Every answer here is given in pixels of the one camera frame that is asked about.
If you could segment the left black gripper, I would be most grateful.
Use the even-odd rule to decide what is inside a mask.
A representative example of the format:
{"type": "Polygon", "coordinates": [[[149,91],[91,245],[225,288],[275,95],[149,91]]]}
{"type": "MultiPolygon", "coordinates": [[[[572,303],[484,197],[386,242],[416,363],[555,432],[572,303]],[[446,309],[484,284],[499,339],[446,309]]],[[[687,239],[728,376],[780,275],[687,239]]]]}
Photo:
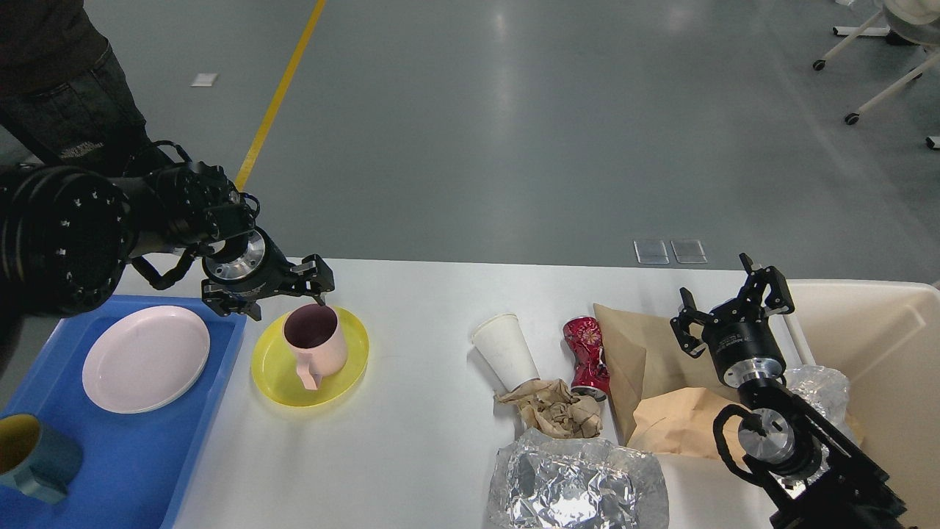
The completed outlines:
{"type": "Polygon", "coordinates": [[[241,314],[262,321],[256,299],[278,294],[310,297],[326,306],[326,295],[336,288],[333,269],[320,255],[292,264],[262,228],[226,240],[203,258],[202,268],[207,278],[201,282],[201,300],[219,316],[241,314]]]}

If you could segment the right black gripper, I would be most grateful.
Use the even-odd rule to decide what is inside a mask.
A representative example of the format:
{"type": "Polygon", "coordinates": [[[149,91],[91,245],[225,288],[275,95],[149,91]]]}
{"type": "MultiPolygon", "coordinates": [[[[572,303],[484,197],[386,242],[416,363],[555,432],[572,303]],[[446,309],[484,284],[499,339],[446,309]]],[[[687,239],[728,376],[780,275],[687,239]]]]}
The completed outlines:
{"type": "Polygon", "coordinates": [[[679,347],[688,357],[701,357],[708,346],[719,382],[729,388],[784,375],[786,361],[773,337],[769,318],[795,311],[788,282],[778,268],[759,267],[746,253],[741,253],[739,259],[748,277],[731,299],[728,314],[701,311],[691,291],[682,287],[681,308],[669,321],[679,347]],[[703,341],[691,334],[692,325],[702,327],[703,341]]]}

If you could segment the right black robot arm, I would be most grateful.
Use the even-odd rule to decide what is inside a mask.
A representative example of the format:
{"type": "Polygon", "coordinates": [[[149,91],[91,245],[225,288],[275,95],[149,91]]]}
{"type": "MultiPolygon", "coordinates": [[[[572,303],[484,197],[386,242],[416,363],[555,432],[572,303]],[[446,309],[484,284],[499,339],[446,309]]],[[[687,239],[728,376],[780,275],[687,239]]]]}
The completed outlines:
{"type": "Polygon", "coordinates": [[[703,312],[681,288],[669,322],[681,350],[693,359],[709,353],[719,382],[739,396],[712,423],[720,459],[771,499],[775,528],[899,528],[907,508],[889,475],[785,384],[769,325],[795,310],[784,275],[745,253],[740,261],[746,280],[735,298],[703,312]]]}

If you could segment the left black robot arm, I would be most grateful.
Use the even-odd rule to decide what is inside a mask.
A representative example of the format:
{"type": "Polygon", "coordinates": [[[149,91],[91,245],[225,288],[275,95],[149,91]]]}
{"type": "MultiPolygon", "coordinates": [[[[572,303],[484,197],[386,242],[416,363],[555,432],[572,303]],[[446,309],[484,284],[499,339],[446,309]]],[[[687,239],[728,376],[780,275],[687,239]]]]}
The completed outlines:
{"type": "Polygon", "coordinates": [[[97,309],[127,267],[167,290],[200,261],[201,299],[220,316],[259,320],[259,301],[279,295],[325,303],[335,289],[325,260],[289,261],[256,222],[254,195],[239,191],[220,165],[174,150],[176,163],[144,170],[133,159],[115,178],[76,165],[2,168],[3,368],[26,318],[97,309]]]}

